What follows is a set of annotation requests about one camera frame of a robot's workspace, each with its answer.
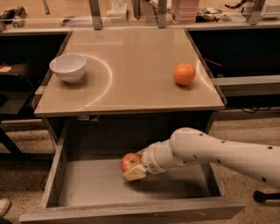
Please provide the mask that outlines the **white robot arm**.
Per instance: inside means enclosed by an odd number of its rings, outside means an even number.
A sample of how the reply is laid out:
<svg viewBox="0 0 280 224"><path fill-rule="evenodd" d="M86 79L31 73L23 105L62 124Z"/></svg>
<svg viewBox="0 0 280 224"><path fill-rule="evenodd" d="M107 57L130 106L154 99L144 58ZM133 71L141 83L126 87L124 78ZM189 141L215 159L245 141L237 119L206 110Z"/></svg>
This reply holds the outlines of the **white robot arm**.
<svg viewBox="0 0 280 224"><path fill-rule="evenodd" d="M158 175L175 167L215 163L275 189L280 188L280 147L221 140L182 128L171 137L140 150L140 159L122 173L127 181Z"/></svg>

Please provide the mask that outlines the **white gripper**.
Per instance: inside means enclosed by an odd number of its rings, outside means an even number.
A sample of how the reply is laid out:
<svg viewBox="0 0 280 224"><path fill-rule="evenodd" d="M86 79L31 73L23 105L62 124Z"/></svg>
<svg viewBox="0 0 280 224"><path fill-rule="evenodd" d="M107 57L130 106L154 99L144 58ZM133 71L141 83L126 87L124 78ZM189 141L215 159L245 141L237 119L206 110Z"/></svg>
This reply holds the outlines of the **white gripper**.
<svg viewBox="0 0 280 224"><path fill-rule="evenodd" d="M141 164L134 165L122 174L126 181L143 179L147 172L152 175L166 172L164 168L165 147L160 142L140 150L137 155L141 158Z"/></svg>

